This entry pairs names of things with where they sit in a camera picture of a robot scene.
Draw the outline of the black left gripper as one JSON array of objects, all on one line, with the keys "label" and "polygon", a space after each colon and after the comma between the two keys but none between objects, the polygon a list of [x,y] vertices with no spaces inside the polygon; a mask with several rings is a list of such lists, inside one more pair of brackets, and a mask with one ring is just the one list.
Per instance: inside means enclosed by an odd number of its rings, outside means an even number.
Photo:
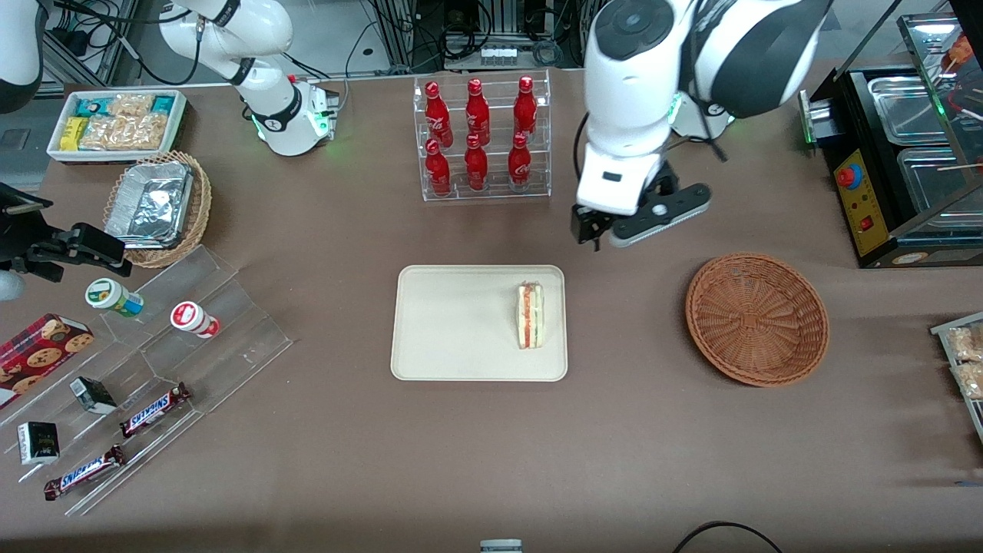
[{"label": "black left gripper", "polygon": [[611,228],[615,216],[606,214],[603,211],[589,209],[583,204],[573,204],[571,207],[570,231],[578,245],[589,241],[589,234],[593,234],[592,242],[594,252],[599,252],[601,248],[601,238],[605,231]]}]

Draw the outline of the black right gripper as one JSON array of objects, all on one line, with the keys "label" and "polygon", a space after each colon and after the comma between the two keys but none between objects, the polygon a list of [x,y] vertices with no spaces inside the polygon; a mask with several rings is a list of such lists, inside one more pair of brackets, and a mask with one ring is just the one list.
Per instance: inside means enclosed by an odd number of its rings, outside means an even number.
[{"label": "black right gripper", "polygon": [[125,258],[125,243],[87,223],[59,230],[34,218],[4,218],[1,235],[1,270],[34,274],[60,283],[70,258],[81,265],[102,267],[129,277],[133,263]]}]

